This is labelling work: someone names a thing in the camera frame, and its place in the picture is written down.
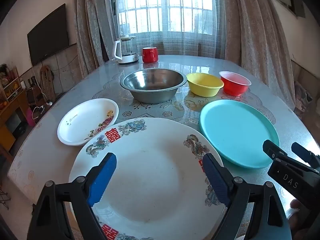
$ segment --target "hand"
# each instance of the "hand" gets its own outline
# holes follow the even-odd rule
[[[291,208],[297,208],[299,209],[300,207],[302,206],[302,204],[297,200],[297,199],[294,199],[291,201],[290,203],[290,207]],[[290,225],[290,229],[291,231],[295,231],[296,228],[299,226],[298,225],[298,212],[295,212],[290,218],[289,218],[289,225]],[[301,229],[299,231],[297,231],[295,233],[294,236],[292,236],[292,240],[301,240],[304,235],[307,233],[308,231],[308,228],[304,228],[304,229]]]

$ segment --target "screw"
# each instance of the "screw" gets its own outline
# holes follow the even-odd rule
[[[48,180],[46,183],[45,183],[45,186],[46,187],[51,187],[53,184],[53,181],[52,180]]]
[[[77,182],[82,183],[85,180],[84,176],[79,176],[78,178],[76,178]]]
[[[273,183],[271,181],[266,182],[267,187],[273,187]]]
[[[242,183],[243,182],[243,179],[240,178],[240,177],[235,177],[234,180],[235,180],[236,183]]]

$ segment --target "metal bowl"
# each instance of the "metal bowl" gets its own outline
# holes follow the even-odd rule
[[[149,68],[139,70],[122,78],[120,85],[142,103],[157,104],[174,97],[187,77],[175,70]]]

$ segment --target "television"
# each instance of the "television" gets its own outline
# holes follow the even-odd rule
[[[28,33],[32,65],[69,46],[66,4],[61,5]]]

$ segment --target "white kettle handle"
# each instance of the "white kettle handle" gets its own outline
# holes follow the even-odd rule
[[[118,44],[120,44],[120,57],[116,55]],[[122,60],[121,41],[115,41],[113,43],[112,56],[119,60]]]

